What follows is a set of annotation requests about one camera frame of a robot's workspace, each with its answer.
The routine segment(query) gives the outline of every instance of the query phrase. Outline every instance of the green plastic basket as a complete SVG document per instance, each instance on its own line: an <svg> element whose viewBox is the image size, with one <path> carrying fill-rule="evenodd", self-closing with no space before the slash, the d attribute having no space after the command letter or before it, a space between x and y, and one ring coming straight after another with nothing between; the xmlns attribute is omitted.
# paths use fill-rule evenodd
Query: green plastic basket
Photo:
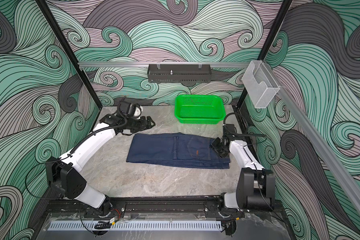
<svg viewBox="0 0 360 240"><path fill-rule="evenodd" d="M217 124L225 118L225 109L215 95L179 95L175 99L175 117L181 123Z"/></svg>

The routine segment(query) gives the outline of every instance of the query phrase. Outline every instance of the wave pattern wallpaper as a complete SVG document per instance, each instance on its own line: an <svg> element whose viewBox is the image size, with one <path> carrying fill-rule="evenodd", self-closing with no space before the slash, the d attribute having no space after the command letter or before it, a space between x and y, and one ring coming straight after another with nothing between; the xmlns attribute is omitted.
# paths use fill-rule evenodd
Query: wave pattern wallpaper
<svg viewBox="0 0 360 240"><path fill-rule="evenodd" d="M302 4L309 0L299 0ZM282 0L47 0L79 61L256 60ZM147 68L87 68L105 106L122 96L173 105L179 94L237 102L245 69L213 69L212 83L149 83Z"/></svg>
<svg viewBox="0 0 360 240"><path fill-rule="evenodd" d="M360 0L292 6L266 61L360 185ZM360 216L283 100L245 103L297 239L360 240Z"/></svg>
<svg viewBox="0 0 360 240"><path fill-rule="evenodd" d="M45 201L29 170L91 130L99 109L34 0L0 0L0 240L30 239ZM47 189L44 165L30 191Z"/></svg>

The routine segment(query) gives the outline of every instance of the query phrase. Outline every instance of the marble floor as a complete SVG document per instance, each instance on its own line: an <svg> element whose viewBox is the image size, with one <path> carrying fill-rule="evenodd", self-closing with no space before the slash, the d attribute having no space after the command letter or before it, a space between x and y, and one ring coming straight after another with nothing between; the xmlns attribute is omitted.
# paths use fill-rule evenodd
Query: marble floor
<svg viewBox="0 0 360 240"><path fill-rule="evenodd" d="M99 119L115 112L116 107L104 107ZM225 106L226 113L233 112L231 105ZM216 125L181 124L174 116L174 106L144 106L143 116L151 116L156 126L141 133L194 134L204 137L221 137L223 121ZM227 123L240 128L235 116ZM81 171L87 182L110 197L151 197L182 195L220 195L234 192L240 168L231 155L230 169L192 169L168 167L143 163L129 163L126 158L132 136L118 134L106 142Z"/></svg>

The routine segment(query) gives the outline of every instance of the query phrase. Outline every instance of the blue jeans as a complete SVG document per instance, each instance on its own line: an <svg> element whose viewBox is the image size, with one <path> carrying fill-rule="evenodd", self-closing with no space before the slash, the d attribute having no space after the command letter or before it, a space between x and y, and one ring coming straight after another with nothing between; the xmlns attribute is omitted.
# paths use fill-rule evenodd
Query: blue jeans
<svg viewBox="0 0 360 240"><path fill-rule="evenodd" d="M230 159L209 147L214 139L182 133L141 134L133 137L127 162L171 167L229 169Z"/></svg>

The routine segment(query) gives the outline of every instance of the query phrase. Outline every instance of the white vented panel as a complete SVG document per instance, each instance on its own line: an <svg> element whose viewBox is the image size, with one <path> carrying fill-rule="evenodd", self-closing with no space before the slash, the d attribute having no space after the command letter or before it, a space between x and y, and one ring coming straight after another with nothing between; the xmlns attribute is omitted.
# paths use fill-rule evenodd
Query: white vented panel
<svg viewBox="0 0 360 240"><path fill-rule="evenodd" d="M83 221L90 230L94 228L97 221ZM52 221L48 231L72 231L86 230L80 221ZM133 220L127 223L116 223L109 230L114 231L163 231L163 230L182 230L182 231L221 231L220 221L139 221Z"/></svg>

